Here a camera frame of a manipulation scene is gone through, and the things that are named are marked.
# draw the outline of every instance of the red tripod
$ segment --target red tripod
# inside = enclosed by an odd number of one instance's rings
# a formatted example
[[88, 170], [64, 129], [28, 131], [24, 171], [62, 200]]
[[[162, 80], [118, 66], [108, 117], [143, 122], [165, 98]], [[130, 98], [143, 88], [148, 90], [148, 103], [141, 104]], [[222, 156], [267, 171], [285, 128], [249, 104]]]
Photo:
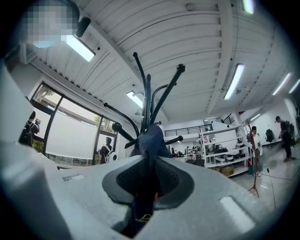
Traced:
[[257, 177], [257, 170], [258, 170], [258, 158], [257, 158], [255, 142], [254, 142], [254, 138], [253, 138], [253, 135], [252, 135], [252, 131], [251, 131], [251, 127], [250, 127], [249, 121], [248, 121], [248, 127], [250, 129], [251, 142], [252, 142], [252, 146], [254, 146], [253, 152], [255, 154], [255, 176], [254, 176], [254, 184], [253, 184], [253, 187], [251, 187], [249, 189], [249, 191], [252, 190], [252, 189], [254, 189], [256, 191], [256, 193], [257, 193], [257, 197], [259, 197], [259, 194], [258, 194], [258, 191], [257, 191], [257, 188], [256, 188], [256, 177]]

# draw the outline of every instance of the railing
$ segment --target railing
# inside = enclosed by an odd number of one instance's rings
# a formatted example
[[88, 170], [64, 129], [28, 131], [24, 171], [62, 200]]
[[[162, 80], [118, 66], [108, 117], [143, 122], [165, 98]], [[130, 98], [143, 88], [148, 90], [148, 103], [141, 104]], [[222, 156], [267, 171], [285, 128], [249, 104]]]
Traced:
[[229, 114], [224, 120], [223, 123], [225, 124], [233, 124], [234, 123], [234, 117], [232, 114]]
[[174, 130], [166, 130], [165, 131], [165, 136], [179, 136], [179, 135], [185, 135], [185, 134], [193, 134], [193, 133], [200, 133], [202, 132], [208, 132], [212, 131], [212, 125], [211, 124], [206, 124], [202, 126], [197, 126], [197, 127], [187, 127], [187, 128], [179, 128], [179, 129], [174, 129]]

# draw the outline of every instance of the camera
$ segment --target camera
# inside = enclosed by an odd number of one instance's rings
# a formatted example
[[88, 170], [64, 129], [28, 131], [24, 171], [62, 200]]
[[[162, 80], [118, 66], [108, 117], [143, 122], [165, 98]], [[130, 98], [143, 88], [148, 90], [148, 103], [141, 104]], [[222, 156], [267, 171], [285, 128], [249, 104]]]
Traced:
[[36, 119], [36, 123], [35, 123], [36, 125], [39, 125], [39, 124], [41, 124], [41, 120], [39, 120], [39, 119]]

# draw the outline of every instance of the glass window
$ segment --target glass window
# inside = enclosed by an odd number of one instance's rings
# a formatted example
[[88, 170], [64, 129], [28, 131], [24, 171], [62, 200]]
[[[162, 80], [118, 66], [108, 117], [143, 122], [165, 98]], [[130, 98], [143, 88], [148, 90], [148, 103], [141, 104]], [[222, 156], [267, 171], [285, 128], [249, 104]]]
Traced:
[[96, 148], [97, 153], [95, 153], [95, 164], [100, 164], [100, 156], [99, 156], [98, 152], [100, 151], [100, 149], [103, 146], [106, 145], [106, 138], [107, 137], [111, 138], [112, 142], [110, 143], [110, 145], [112, 147], [112, 150], [115, 151], [113, 146], [114, 146], [114, 141], [116, 140], [116, 137], [112, 137], [112, 136], [108, 136], [108, 135], [104, 135], [104, 134], [99, 134], [99, 139], [98, 139], [97, 148]]
[[44, 105], [50, 109], [56, 107], [61, 96], [56, 92], [52, 91], [49, 87], [41, 85], [37, 90], [36, 94], [33, 96], [32, 100]]
[[42, 112], [41, 110], [38, 110], [35, 107], [34, 107], [34, 111], [36, 112], [36, 120], [40, 121], [40, 124], [39, 124], [40, 131], [36, 134], [36, 136], [38, 136], [40, 138], [44, 138], [45, 132], [46, 132], [46, 129], [48, 126], [48, 122], [50, 119], [50, 115]]
[[47, 157], [61, 165], [90, 165], [97, 135], [96, 117], [64, 98], [51, 124]]
[[112, 129], [113, 121], [110, 121], [106, 118], [102, 119], [100, 130], [108, 132], [108, 133], [115, 133]]
[[38, 140], [32, 139], [32, 147], [37, 151], [43, 153], [44, 143]]

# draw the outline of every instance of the white shelf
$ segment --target white shelf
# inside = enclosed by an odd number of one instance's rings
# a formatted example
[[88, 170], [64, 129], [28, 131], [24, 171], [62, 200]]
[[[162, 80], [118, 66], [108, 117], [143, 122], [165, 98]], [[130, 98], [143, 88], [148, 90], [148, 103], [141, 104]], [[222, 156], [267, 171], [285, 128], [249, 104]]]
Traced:
[[225, 166], [225, 165], [230, 165], [230, 164], [234, 164], [234, 163], [238, 163], [238, 162], [241, 162], [241, 161], [245, 161], [247, 160], [248, 158], [250, 158], [249, 156], [245, 156], [245, 157], [242, 157], [242, 158], [239, 158], [233, 162], [224, 162], [224, 163], [205, 163], [204, 166], [206, 168], [209, 168], [209, 167], [221, 167], [221, 166]]
[[243, 138], [243, 137], [244, 137], [244, 136], [239, 136], [239, 137], [235, 137], [235, 138], [233, 138], [233, 139], [226, 140], [226, 141], [222, 141], [222, 142], [208, 142], [208, 143], [205, 143], [204, 146], [212, 145], [212, 144], [225, 143], [225, 142], [229, 142], [229, 141], [236, 140], [236, 139]]
[[232, 176], [235, 176], [235, 175], [247, 172], [247, 171], [248, 171], [248, 167], [245, 167], [245, 166], [237, 167], [234, 169], [234, 173], [229, 175], [228, 177], [232, 177]]
[[242, 148], [236, 148], [236, 149], [232, 149], [232, 150], [229, 150], [228, 152], [221, 152], [221, 153], [214, 153], [214, 154], [208, 154], [208, 155], [203, 155], [203, 157], [214, 157], [214, 156], [219, 156], [219, 155], [224, 155], [224, 154], [230, 154], [230, 152], [233, 152], [233, 151], [239, 151], [241, 149], [244, 149], [244, 148], [247, 148], [248, 146], [245, 146], [245, 147], [242, 147]]
[[212, 131], [203, 133], [203, 136], [217, 134], [217, 133], [223, 133], [223, 132], [228, 132], [228, 131], [236, 130], [236, 129], [240, 128], [240, 127], [241, 127], [241, 125], [234, 126], [234, 127], [228, 127], [226, 129], [222, 129], [222, 130], [216, 130], [216, 131], [212, 130]]

